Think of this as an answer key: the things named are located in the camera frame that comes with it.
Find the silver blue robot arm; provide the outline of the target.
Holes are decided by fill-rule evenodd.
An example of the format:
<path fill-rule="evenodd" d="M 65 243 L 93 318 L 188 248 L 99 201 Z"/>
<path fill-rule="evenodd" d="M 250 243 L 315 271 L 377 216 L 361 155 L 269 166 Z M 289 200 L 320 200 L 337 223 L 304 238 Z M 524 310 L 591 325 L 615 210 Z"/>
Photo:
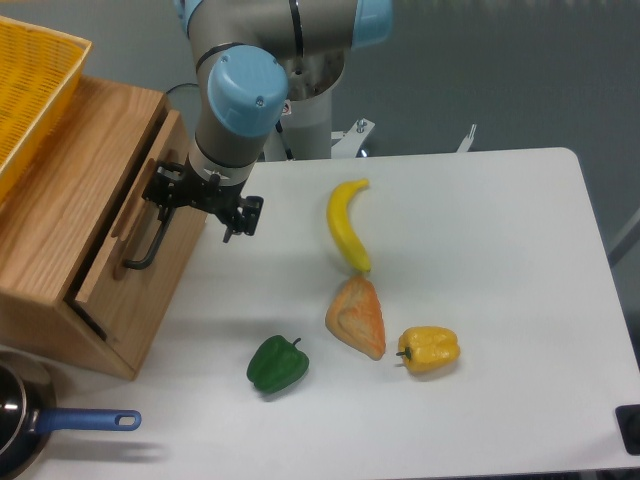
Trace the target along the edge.
<path fill-rule="evenodd" d="M 369 47 L 390 34 L 389 1 L 177 1 L 201 112 L 185 163 L 161 162 L 143 197 L 168 224 L 176 209 L 215 215 L 225 235 L 253 235 L 259 196 L 243 187 L 289 97 L 284 64 Z"/>

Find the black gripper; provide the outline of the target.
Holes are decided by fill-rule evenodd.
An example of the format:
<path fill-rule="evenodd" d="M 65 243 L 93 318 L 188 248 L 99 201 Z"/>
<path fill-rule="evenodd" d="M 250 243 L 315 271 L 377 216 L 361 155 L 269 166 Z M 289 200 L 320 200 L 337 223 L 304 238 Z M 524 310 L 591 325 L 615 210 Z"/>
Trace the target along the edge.
<path fill-rule="evenodd" d="M 225 225 L 223 242 L 233 236 L 254 236 L 264 198 L 241 198 L 246 181 L 223 185 L 222 177 L 214 174 L 209 180 L 201 178 L 191 167 L 176 162 L 158 162 L 142 197 L 158 208 L 158 220 L 168 222 L 179 207 L 192 207 L 215 215 Z"/>

